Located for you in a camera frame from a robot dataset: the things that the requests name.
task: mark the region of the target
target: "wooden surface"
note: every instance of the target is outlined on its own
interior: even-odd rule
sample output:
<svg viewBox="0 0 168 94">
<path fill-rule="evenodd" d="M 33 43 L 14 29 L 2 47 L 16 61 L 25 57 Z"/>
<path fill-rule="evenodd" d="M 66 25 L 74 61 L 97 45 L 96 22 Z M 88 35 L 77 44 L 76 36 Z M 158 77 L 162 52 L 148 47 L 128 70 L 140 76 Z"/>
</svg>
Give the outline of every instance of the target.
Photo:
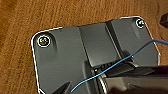
<svg viewBox="0 0 168 94">
<path fill-rule="evenodd" d="M 164 13 L 167 0 L 0 0 L 0 94 L 37 94 L 30 45 L 36 32 L 141 16 L 154 39 L 168 41 L 159 24 Z M 158 47 L 168 65 L 168 47 Z"/>
</svg>

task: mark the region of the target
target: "screw head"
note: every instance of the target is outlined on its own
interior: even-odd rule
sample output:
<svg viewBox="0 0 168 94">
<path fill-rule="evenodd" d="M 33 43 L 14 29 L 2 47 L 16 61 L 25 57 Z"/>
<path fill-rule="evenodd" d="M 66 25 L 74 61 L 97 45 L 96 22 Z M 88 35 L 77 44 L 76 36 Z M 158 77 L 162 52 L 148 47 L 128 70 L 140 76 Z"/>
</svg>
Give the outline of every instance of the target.
<svg viewBox="0 0 168 94">
<path fill-rule="evenodd" d="M 40 47 L 47 47 L 48 45 L 50 45 L 50 38 L 47 35 L 41 35 L 37 39 L 37 43 Z"/>
<path fill-rule="evenodd" d="M 142 19 L 137 19 L 136 20 L 136 25 L 138 28 L 143 28 L 145 22 Z"/>
</svg>

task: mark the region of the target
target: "mounting hole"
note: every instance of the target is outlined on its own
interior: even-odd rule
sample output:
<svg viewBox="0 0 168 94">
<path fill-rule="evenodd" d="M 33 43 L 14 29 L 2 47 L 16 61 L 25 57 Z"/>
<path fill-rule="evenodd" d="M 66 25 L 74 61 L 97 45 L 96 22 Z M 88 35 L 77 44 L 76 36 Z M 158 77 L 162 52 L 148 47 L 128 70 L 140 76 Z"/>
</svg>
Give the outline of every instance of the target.
<svg viewBox="0 0 168 94">
<path fill-rule="evenodd" d="M 37 43 L 40 47 L 47 47 L 50 45 L 50 38 L 47 35 L 40 35 L 37 39 Z"/>
<path fill-rule="evenodd" d="M 138 26 L 138 28 L 143 28 L 145 22 L 142 19 L 137 19 L 136 20 L 136 25 Z"/>
</svg>

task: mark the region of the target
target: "silver screw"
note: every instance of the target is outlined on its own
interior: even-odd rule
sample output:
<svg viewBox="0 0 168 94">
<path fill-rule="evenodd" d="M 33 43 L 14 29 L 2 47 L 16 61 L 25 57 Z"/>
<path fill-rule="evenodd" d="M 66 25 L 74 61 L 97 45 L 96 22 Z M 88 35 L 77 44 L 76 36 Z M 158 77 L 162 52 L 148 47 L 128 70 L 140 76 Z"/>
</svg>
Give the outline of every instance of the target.
<svg viewBox="0 0 168 94">
<path fill-rule="evenodd" d="M 40 47 L 47 47 L 48 45 L 50 45 L 50 38 L 46 35 L 41 35 L 37 39 L 37 43 Z"/>
</svg>

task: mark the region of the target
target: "thin cable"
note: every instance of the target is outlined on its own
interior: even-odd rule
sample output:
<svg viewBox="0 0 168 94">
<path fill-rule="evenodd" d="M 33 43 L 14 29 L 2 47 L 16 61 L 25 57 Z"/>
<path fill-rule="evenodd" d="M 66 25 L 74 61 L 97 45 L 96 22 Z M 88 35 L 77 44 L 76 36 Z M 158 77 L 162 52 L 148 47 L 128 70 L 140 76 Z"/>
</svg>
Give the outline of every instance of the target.
<svg viewBox="0 0 168 94">
<path fill-rule="evenodd" d="M 103 72 L 101 72 L 101 73 L 99 73 L 99 74 L 97 74 L 97 75 L 95 75 L 95 76 L 93 76 L 93 77 L 90 77 L 90 78 L 88 78 L 88 79 L 86 79 L 86 80 L 84 80 L 84 81 L 82 81 L 82 82 L 80 82 L 80 83 L 78 83 L 78 84 L 71 90 L 71 92 L 73 92 L 79 85 L 81 85 L 81 84 L 83 84 L 83 83 L 85 83 L 85 82 L 87 82 L 87 81 L 89 81 L 89 80 L 92 80 L 92 79 L 94 79 L 94 78 L 96 78 L 96 77 L 102 75 L 103 73 L 107 72 L 108 70 L 110 70 L 111 68 L 113 68 L 114 66 L 116 66 L 117 64 L 119 64 L 119 63 L 121 63 L 121 62 L 127 60 L 128 58 L 131 58 L 132 56 L 136 55 L 139 51 L 141 51 L 143 48 L 145 48 L 147 45 L 149 45 L 150 43 L 153 43 L 153 42 L 161 43 L 161 44 L 164 44 L 164 45 L 167 45 L 167 46 L 168 46 L 168 42 L 167 42 L 167 41 L 153 39 L 153 40 L 147 42 L 146 44 L 144 44 L 140 49 L 138 49 L 138 50 L 137 50 L 135 53 L 133 53 L 132 55 L 129 55 L 129 56 L 125 57 L 124 59 L 121 59 L 120 61 L 118 61 L 118 62 L 115 63 L 114 65 L 110 66 L 109 68 L 107 68 L 107 69 L 104 70 Z"/>
</svg>

